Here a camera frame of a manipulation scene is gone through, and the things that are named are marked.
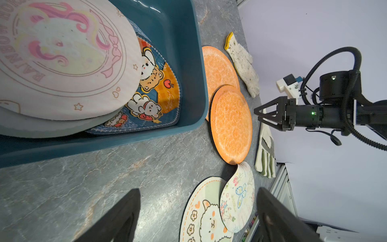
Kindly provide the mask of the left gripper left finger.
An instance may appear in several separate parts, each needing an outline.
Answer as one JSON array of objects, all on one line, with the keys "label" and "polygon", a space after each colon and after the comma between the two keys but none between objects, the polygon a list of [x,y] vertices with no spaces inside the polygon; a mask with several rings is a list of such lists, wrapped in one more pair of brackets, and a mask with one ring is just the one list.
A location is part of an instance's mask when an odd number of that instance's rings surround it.
[{"label": "left gripper left finger", "polygon": [[140,190],[132,189],[76,241],[132,242],[140,210]]}]

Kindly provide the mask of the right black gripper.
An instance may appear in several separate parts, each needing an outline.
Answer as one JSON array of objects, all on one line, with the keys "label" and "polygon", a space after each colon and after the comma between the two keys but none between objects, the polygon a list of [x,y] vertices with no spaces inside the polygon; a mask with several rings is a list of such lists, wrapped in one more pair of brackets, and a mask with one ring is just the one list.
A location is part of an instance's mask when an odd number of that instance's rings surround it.
[{"label": "right black gripper", "polygon": [[309,130],[324,128],[349,136],[341,106],[353,75],[354,71],[338,71],[320,76],[318,91],[312,95],[313,100],[319,95],[319,101],[311,105],[296,105],[294,101],[287,101],[286,96],[280,96],[255,108],[254,114],[261,123],[278,131],[291,131],[295,127]]}]

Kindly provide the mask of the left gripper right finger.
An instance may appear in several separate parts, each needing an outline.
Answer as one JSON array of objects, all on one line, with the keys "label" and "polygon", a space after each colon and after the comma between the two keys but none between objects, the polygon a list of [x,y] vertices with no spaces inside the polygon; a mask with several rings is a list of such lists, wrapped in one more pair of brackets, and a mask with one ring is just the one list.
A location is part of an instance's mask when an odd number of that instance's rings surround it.
[{"label": "left gripper right finger", "polygon": [[266,188],[259,188],[257,206],[264,242],[320,242],[309,226],[296,218]]}]

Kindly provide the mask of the orange round coaster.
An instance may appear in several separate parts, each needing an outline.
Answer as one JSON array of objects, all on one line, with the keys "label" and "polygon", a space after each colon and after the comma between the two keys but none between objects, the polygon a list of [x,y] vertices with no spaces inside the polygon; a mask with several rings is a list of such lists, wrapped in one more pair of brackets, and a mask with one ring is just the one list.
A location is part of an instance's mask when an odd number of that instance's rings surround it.
[{"label": "orange round coaster", "polygon": [[210,126],[221,158],[231,165],[243,162],[252,144],[253,121],[249,105],[239,89],[224,85],[216,91]]},{"label": "orange round coaster", "polygon": [[209,110],[206,120],[210,121],[210,109],[213,96],[224,85],[230,85],[240,91],[239,80],[233,64],[219,49],[212,46],[203,46],[203,59],[207,81]]}]

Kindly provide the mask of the blue bunny bear coaster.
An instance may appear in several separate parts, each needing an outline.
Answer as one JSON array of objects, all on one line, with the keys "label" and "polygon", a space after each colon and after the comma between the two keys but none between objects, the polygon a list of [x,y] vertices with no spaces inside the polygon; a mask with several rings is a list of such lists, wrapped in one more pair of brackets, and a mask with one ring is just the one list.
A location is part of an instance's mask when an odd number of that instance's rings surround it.
[{"label": "blue bunny bear coaster", "polygon": [[133,97],[107,122],[87,130],[93,135],[146,131],[175,125],[180,116],[182,90],[171,66],[145,33],[132,24],[143,64]]}]

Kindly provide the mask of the teal plastic storage box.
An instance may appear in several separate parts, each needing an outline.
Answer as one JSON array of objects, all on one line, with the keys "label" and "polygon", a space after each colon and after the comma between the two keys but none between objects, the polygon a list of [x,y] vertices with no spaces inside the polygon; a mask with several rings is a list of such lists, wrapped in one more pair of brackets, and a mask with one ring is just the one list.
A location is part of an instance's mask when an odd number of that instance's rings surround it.
[{"label": "teal plastic storage box", "polygon": [[177,124],[155,130],[94,136],[84,132],[49,139],[1,136],[1,167],[12,167],[144,142],[198,128],[208,112],[207,82],[197,12],[193,1],[114,1],[156,44],[182,84]]}]

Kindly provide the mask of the green bunny coaster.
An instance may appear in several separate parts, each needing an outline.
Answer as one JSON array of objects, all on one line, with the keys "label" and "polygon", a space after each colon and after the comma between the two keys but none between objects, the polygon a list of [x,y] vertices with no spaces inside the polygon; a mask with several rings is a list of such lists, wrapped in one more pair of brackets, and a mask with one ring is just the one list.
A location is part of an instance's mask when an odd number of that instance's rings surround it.
[{"label": "green bunny coaster", "polygon": [[33,118],[1,108],[1,135],[17,138],[55,138],[76,134],[98,126],[119,113],[76,121],[53,121]]}]

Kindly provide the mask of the pink swirl coaster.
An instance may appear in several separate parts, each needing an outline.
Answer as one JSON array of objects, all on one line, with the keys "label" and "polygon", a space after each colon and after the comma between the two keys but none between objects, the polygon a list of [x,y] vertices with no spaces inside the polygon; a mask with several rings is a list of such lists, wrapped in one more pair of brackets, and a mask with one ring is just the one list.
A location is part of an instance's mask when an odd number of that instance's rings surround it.
[{"label": "pink swirl coaster", "polygon": [[107,115],[141,78],[136,33],[112,1],[1,1],[1,107],[55,121]]}]

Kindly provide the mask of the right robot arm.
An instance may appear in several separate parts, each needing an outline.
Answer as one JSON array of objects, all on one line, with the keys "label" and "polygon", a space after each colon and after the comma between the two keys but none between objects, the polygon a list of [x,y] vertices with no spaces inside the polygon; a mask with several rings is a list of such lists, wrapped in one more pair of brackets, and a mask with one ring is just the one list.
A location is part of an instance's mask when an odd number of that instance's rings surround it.
[{"label": "right robot arm", "polygon": [[[312,93],[312,104],[300,105],[302,78],[292,74],[277,81],[279,92],[286,96],[278,97],[260,107],[254,113],[263,124],[279,131],[292,131],[296,127],[308,132],[328,133],[337,146],[341,143],[334,132],[348,136],[341,116],[341,104],[352,71],[339,71],[324,74],[319,78],[319,88]],[[352,90],[347,114],[354,125],[367,126],[382,138],[387,137],[387,102],[385,100],[367,104],[362,95],[361,78],[358,77]]]}]

